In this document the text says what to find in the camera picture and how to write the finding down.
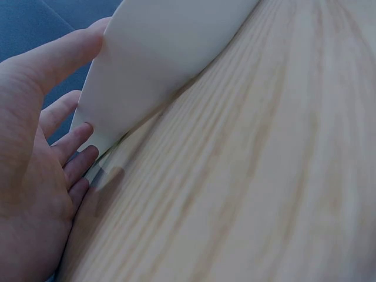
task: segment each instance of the hand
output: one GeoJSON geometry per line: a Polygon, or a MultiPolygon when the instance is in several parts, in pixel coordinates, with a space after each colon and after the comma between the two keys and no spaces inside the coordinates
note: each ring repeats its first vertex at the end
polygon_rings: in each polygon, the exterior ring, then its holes
{"type": "Polygon", "coordinates": [[[41,112],[43,97],[99,52],[108,19],[0,63],[0,281],[44,281],[56,269],[98,156],[77,127],[48,138],[76,108],[79,91],[41,112]]]}

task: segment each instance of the light wood surface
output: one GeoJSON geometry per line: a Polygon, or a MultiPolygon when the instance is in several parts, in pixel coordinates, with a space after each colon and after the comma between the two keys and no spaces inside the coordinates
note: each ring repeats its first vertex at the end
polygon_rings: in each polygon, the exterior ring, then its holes
{"type": "Polygon", "coordinates": [[[262,0],[90,172],[58,281],[374,281],[375,15],[262,0]]]}

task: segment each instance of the wooden table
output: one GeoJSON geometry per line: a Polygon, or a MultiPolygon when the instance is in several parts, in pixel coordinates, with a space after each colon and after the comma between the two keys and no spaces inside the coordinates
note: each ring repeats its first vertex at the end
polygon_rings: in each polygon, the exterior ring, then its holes
{"type": "Polygon", "coordinates": [[[94,167],[58,281],[371,281],[376,1],[262,0],[94,167]]]}

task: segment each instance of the blue fabric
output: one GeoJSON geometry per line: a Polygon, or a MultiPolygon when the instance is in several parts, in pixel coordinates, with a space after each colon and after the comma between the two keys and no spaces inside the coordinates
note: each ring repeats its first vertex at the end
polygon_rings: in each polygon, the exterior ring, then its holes
{"type": "MultiPolygon", "coordinates": [[[[111,16],[121,0],[0,0],[0,62],[85,28],[111,16]]],[[[45,98],[43,108],[74,89],[82,89],[89,65],[77,70],[45,98]]],[[[50,144],[69,131],[71,115],[48,140],[50,144]]]]}

